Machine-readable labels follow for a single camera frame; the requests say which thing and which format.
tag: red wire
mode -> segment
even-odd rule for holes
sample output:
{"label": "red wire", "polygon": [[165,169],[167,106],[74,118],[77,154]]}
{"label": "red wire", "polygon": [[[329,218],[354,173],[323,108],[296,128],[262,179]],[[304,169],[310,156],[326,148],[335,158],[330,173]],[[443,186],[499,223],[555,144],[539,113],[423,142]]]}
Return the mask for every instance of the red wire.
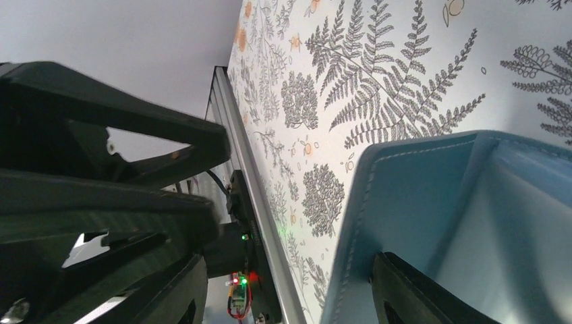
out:
{"label": "red wire", "polygon": [[248,305],[244,310],[244,314],[233,314],[230,308],[227,309],[229,315],[231,315],[231,317],[234,319],[243,320],[246,318],[246,315],[248,315],[248,312],[250,311],[250,305],[252,304],[252,291],[250,289],[250,283],[247,283],[246,286],[248,287]]}
{"label": "red wire", "polygon": [[246,286],[248,287],[248,306],[244,310],[244,314],[238,317],[240,320],[246,318],[246,315],[248,315],[248,312],[250,311],[250,305],[252,304],[252,291],[250,290],[250,283],[247,283]]}

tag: wall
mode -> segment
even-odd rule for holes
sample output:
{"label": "wall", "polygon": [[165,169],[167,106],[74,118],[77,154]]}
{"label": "wall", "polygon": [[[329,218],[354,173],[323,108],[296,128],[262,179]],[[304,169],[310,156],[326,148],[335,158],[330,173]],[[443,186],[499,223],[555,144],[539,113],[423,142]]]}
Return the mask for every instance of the wall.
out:
{"label": "wall", "polygon": [[244,3],[228,74],[308,323],[371,299],[328,286],[355,269],[336,253],[371,144],[493,129],[572,149],[572,1]]}
{"label": "wall", "polygon": [[[51,60],[137,97],[204,116],[240,0],[2,1],[0,61]],[[179,145],[112,132],[129,160]]]}

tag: wire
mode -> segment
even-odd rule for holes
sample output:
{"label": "wire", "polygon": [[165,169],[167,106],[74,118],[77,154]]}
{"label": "wire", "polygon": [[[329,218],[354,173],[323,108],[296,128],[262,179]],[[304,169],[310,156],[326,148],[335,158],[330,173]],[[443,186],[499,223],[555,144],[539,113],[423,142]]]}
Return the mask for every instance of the wire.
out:
{"label": "wire", "polygon": [[206,170],[206,172],[210,175],[212,180],[217,183],[217,186],[219,186],[219,188],[223,191],[223,194],[225,194],[225,196],[227,197],[230,196],[229,191],[225,188],[225,185],[223,184],[221,179],[219,179],[219,177],[217,177],[217,175],[211,170]]}
{"label": "wire", "polygon": [[252,304],[252,290],[250,288],[250,283],[249,282],[246,283],[246,288],[244,290],[244,294],[245,294],[244,300],[245,300],[246,304],[244,305],[244,312],[242,314],[240,312],[238,312],[238,310],[237,310],[237,314],[232,313],[231,305],[232,305],[233,292],[234,292],[234,285],[231,285],[231,287],[229,289],[229,299],[227,301],[227,312],[229,313],[229,315],[232,318],[238,319],[238,320],[243,320],[246,318],[246,316],[250,312],[250,306]]}

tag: black cable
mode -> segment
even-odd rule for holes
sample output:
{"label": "black cable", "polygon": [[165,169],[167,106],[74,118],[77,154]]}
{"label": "black cable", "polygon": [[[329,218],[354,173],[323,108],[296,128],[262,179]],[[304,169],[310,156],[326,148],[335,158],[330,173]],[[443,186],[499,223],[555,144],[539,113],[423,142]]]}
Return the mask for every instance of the black cable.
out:
{"label": "black cable", "polygon": [[211,170],[207,170],[206,172],[210,175],[212,180],[217,183],[217,186],[219,186],[219,188],[223,191],[223,194],[225,194],[225,196],[227,197],[230,196],[229,191],[225,188],[225,185],[223,184],[221,179],[219,179],[219,177],[217,177],[217,175]]}

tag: botanical print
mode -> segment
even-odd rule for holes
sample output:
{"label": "botanical print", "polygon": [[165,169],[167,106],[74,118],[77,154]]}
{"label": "botanical print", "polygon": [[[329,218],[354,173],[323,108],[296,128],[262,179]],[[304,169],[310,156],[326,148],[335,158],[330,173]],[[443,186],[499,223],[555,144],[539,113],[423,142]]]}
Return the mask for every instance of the botanical print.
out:
{"label": "botanical print", "polygon": [[[542,113],[518,120],[572,147],[572,0],[537,2],[550,17],[512,0],[494,6],[514,17],[477,0],[244,0],[228,73],[308,323],[319,323],[345,192],[369,144],[477,125],[520,132],[499,119],[533,109],[511,105],[526,91]],[[498,18],[523,23],[491,35]],[[515,50],[527,38],[537,46]],[[507,76],[512,86],[495,83]]]}
{"label": "botanical print", "polygon": [[533,45],[519,47],[515,50],[513,61],[501,61],[500,65],[522,78],[544,78],[539,82],[514,82],[513,86],[520,90],[551,95],[537,108],[545,113],[556,124],[540,124],[547,132],[556,134],[572,146],[572,40],[565,46],[555,46],[551,57],[548,51]]}
{"label": "botanical print", "polygon": [[258,76],[258,97],[262,108],[264,122],[274,120],[279,115],[279,100],[273,90],[279,79],[286,70],[289,61],[286,51],[273,43],[275,38],[275,26],[273,10],[276,10],[277,1],[274,3],[259,3],[252,8],[251,39],[252,48],[257,53],[256,63],[260,69]]}
{"label": "botanical print", "polygon": [[294,171],[290,168],[290,164],[282,158],[284,145],[275,139],[276,132],[272,129],[266,129],[265,132],[254,133],[259,135],[262,141],[266,158],[268,158],[268,153],[270,153],[273,159],[273,167],[278,167],[280,176],[284,180],[287,180],[288,188],[290,189],[290,198],[293,201],[297,201],[299,194],[298,185],[293,180]]}
{"label": "botanical print", "polygon": [[312,171],[304,174],[306,197],[302,201],[304,216],[312,226],[312,235],[316,237],[335,235],[334,222],[341,212],[341,203],[345,197],[343,184],[330,170],[329,166],[314,164]]}
{"label": "botanical print", "polygon": [[284,185],[282,183],[277,182],[274,184],[273,190],[265,186],[266,192],[271,192],[268,197],[268,204],[270,205],[270,212],[276,222],[278,227],[278,234],[280,235],[280,240],[282,241],[283,246],[285,245],[286,239],[286,231],[287,231],[287,219],[286,214],[288,212],[287,209],[287,200],[285,198],[286,192],[284,191]]}
{"label": "botanical print", "polygon": [[310,15],[316,12],[318,6],[320,5],[320,1],[322,0],[311,0],[310,5],[308,6],[306,12],[304,13],[304,17],[310,17]]}
{"label": "botanical print", "polygon": [[278,36],[280,39],[284,39],[284,34],[288,27],[290,27],[290,14],[294,8],[294,3],[296,0],[287,0],[285,5],[282,5],[280,13],[276,15],[276,22],[278,28]]}
{"label": "botanical print", "polygon": [[461,14],[461,10],[465,7],[465,0],[449,0],[443,7],[443,20],[445,26],[449,27],[449,22],[453,17]]}
{"label": "botanical print", "polygon": [[328,291],[330,274],[324,272],[322,267],[317,265],[312,258],[306,258],[306,263],[308,264],[310,277],[314,280],[314,297],[316,297],[318,304],[323,311],[326,306],[326,293]]}
{"label": "botanical print", "polygon": [[[529,5],[530,3],[534,3],[535,0],[515,0],[515,1],[519,5]],[[572,3],[572,0],[546,0],[542,2],[548,2],[553,10],[560,10],[562,9],[562,5]]]}
{"label": "botanical print", "polygon": [[244,101],[248,104],[248,120],[258,126],[260,124],[260,115],[258,114],[258,89],[250,77],[250,67],[247,66],[244,58],[240,59],[240,77],[244,84]]}
{"label": "botanical print", "polygon": [[[364,28],[361,0],[354,2],[347,30],[342,27],[344,4],[340,2],[331,29],[326,19],[322,30],[318,26],[306,46],[313,55],[312,64],[317,67],[316,79],[326,74],[320,91],[324,93],[330,88],[326,108],[337,101],[344,103],[344,108],[331,122],[330,130],[348,122],[355,125],[346,137],[345,148],[364,141],[387,142],[451,133],[482,102],[484,93],[466,105],[433,117],[433,113],[439,111],[437,103],[463,69],[477,37],[476,29],[453,62],[434,79],[422,84],[417,75],[425,74],[426,66],[419,59],[429,53],[431,47],[426,46],[429,35],[425,33],[427,23],[421,0],[416,1],[413,30],[401,50],[402,58],[383,53],[384,49],[395,46],[393,41],[385,40],[394,26],[387,24],[391,14],[386,12],[389,5],[384,0],[375,0],[370,16],[372,23],[367,28]],[[362,46],[363,36],[367,41]],[[386,69],[381,63],[391,63],[391,66]]]}
{"label": "botanical print", "polygon": [[290,72],[288,80],[282,83],[281,94],[287,128],[318,127],[318,93],[310,74],[304,77],[302,73],[295,76]]}
{"label": "botanical print", "polygon": [[355,153],[352,153],[348,156],[346,162],[340,162],[340,164],[343,165],[345,168],[345,173],[349,173],[351,170],[353,170],[355,163],[352,161],[352,159],[354,156],[355,156]]}
{"label": "botanical print", "polygon": [[306,314],[308,314],[312,323],[314,322],[314,318],[312,317],[312,312],[310,311],[310,307],[308,307],[308,301],[306,301],[306,295],[304,295],[304,286],[308,285],[308,269],[306,268],[306,260],[302,257],[299,253],[299,246],[296,242],[296,238],[292,233],[288,235],[288,257],[290,261],[290,265],[292,266],[292,274],[294,276],[294,282],[298,287],[298,291],[302,295],[302,308]]}
{"label": "botanical print", "polygon": [[289,41],[290,42],[290,51],[298,51],[298,53],[301,51],[300,49],[300,34],[296,34],[295,36],[292,36],[292,39]]}

